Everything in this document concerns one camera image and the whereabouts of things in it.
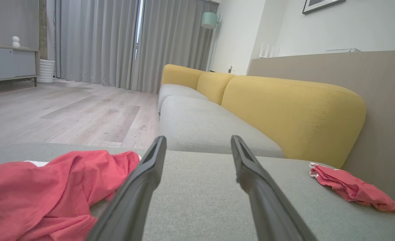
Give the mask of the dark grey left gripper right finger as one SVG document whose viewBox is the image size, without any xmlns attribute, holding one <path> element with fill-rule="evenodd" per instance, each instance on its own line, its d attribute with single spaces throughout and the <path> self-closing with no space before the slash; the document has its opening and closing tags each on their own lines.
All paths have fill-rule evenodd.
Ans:
<svg viewBox="0 0 395 241">
<path fill-rule="evenodd" d="M 317 241 L 275 180 L 256 159 L 245 141 L 231 137 L 236 181 L 249 196 L 259 241 Z"/>
</svg>

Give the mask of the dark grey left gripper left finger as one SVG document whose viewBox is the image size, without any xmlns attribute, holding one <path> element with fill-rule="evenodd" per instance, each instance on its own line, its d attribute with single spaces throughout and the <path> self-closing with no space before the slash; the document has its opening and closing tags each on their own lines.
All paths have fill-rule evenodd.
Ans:
<svg viewBox="0 0 395 241">
<path fill-rule="evenodd" d="M 87 241 L 142 241 L 153 192 L 160 184 L 167 141 L 156 137 L 108 204 Z"/>
</svg>

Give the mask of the red white numbered jersey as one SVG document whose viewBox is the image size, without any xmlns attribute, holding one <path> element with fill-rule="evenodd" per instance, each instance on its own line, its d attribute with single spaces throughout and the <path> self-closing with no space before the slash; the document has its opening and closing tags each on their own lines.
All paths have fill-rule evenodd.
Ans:
<svg viewBox="0 0 395 241">
<path fill-rule="evenodd" d="M 85 241 L 90 211 L 110 201 L 140 156 L 128 151 L 73 151 L 38 167 L 0 164 L 0 241 Z"/>
</svg>

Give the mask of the red shorts white trim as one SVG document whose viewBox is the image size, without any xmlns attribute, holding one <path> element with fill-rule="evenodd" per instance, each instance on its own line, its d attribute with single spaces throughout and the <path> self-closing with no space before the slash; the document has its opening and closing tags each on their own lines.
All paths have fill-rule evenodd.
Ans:
<svg viewBox="0 0 395 241">
<path fill-rule="evenodd" d="M 310 163 L 309 167 L 311 177 L 320 185 L 330 187 L 344 200 L 362 206 L 372 206 L 381 212 L 395 213 L 395 201 L 376 186 L 341 169 L 332 169 L 316 163 Z"/>
</svg>

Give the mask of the grey fabric ottoman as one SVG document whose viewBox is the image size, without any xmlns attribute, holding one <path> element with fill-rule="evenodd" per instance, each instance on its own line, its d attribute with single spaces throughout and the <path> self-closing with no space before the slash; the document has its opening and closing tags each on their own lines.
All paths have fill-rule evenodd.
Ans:
<svg viewBox="0 0 395 241">
<path fill-rule="evenodd" d="M 318 241 L 395 241 L 395 214 L 344 200 L 310 176 L 309 162 L 258 157 Z M 232 155 L 167 151 L 143 241 L 257 241 Z"/>
</svg>

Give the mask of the yellow sofa back cushion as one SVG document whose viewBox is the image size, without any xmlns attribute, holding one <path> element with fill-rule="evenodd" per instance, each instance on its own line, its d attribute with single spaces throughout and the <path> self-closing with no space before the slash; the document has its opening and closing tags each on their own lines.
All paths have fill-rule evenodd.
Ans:
<svg viewBox="0 0 395 241">
<path fill-rule="evenodd" d="M 205 72 L 201 70 L 167 64 L 163 68 L 161 85 L 177 84 L 196 89 L 199 78 L 203 73 Z"/>
<path fill-rule="evenodd" d="M 363 128 L 367 106 L 333 84 L 234 77 L 221 106 L 273 140 L 288 159 L 342 168 Z"/>
<path fill-rule="evenodd" d="M 209 101 L 221 105 L 225 88 L 234 77 L 236 75 L 230 73 L 205 72 L 199 77 L 196 90 Z"/>
</svg>

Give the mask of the grey sofa seat cushion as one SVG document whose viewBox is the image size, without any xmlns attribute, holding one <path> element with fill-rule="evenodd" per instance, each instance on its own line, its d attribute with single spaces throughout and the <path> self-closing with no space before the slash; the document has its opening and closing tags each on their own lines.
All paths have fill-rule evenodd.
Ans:
<svg viewBox="0 0 395 241">
<path fill-rule="evenodd" d="M 161 106 L 159 135 L 172 151 L 231 154 L 231 137 L 240 136 L 258 157 L 284 158 L 273 140 L 213 102 L 172 95 Z"/>
<path fill-rule="evenodd" d="M 161 112 L 161 107 L 164 100 L 171 95 L 179 95 L 179 96 L 209 100 L 200 92 L 190 87 L 182 86 L 179 84 L 162 84 L 159 91 L 159 105 L 158 105 L 159 113 Z"/>
</svg>

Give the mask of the white ribbed plant pot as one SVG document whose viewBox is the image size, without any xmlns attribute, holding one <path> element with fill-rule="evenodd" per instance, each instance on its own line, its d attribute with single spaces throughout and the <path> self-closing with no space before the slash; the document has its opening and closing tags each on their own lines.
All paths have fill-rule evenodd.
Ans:
<svg viewBox="0 0 395 241">
<path fill-rule="evenodd" d="M 54 60 L 40 59 L 40 75 L 37 77 L 37 83 L 53 84 L 54 83 Z"/>
</svg>

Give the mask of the white router with antennas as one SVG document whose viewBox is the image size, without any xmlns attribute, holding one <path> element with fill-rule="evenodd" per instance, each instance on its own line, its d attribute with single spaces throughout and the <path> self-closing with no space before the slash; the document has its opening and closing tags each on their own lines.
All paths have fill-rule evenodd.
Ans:
<svg viewBox="0 0 395 241">
<path fill-rule="evenodd" d="M 278 57 L 280 49 L 277 46 L 262 43 L 259 58 L 275 58 Z"/>
</svg>

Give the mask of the grey curtains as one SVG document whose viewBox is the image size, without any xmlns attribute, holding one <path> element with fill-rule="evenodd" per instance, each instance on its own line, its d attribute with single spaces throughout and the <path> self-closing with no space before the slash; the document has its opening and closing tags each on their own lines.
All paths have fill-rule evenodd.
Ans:
<svg viewBox="0 0 395 241">
<path fill-rule="evenodd" d="M 206 70 L 211 0 L 55 0 L 55 76 L 159 93 L 167 64 Z"/>
</svg>

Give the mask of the beige wooden partition panel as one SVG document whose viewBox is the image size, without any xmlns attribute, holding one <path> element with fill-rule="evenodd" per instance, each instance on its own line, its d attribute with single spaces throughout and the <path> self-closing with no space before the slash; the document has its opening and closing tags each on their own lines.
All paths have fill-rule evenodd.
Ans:
<svg viewBox="0 0 395 241">
<path fill-rule="evenodd" d="M 360 95 L 367 116 L 343 168 L 395 201 L 395 51 L 255 59 L 249 75 L 334 84 Z"/>
</svg>

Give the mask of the grey wooden tv cabinet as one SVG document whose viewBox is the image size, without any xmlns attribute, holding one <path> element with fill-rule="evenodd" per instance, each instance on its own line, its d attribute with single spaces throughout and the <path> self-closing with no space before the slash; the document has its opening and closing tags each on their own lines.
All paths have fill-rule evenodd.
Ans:
<svg viewBox="0 0 395 241">
<path fill-rule="evenodd" d="M 26 80 L 37 87 L 40 76 L 39 51 L 0 45 L 0 81 Z"/>
</svg>

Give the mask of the plant with brown trunk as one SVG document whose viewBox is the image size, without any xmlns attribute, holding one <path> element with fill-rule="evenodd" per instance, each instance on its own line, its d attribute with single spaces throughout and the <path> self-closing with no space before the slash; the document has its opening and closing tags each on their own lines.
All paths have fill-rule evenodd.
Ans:
<svg viewBox="0 0 395 241">
<path fill-rule="evenodd" d="M 46 0 L 39 0 L 38 6 L 39 6 L 39 54 L 41 60 L 48 60 Z"/>
</svg>

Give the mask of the teal shade floor lamp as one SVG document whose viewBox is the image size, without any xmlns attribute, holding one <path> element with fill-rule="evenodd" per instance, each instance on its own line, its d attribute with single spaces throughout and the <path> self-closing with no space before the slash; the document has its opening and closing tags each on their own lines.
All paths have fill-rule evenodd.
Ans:
<svg viewBox="0 0 395 241">
<path fill-rule="evenodd" d="M 217 31 L 218 31 L 218 26 L 220 24 L 219 18 L 220 17 L 216 13 L 213 13 L 213 12 L 204 12 L 202 14 L 201 26 L 204 29 L 210 29 L 212 31 L 206 71 L 211 70 L 211 65 L 212 65 L 211 63 L 212 63 L 212 59 L 213 59 L 213 55 L 214 55 L 215 42 L 216 42 L 216 38 L 217 38 Z"/>
</svg>

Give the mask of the dark framed wall picture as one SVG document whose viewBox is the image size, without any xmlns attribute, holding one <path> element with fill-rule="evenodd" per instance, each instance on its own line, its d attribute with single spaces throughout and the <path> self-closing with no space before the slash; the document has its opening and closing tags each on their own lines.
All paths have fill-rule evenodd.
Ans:
<svg viewBox="0 0 395 241">
<path fill-rule="evenodd" d="M 306 0 L 302 14 L 307 15 L 344 2 L 346 0 Z"/>
</svg>

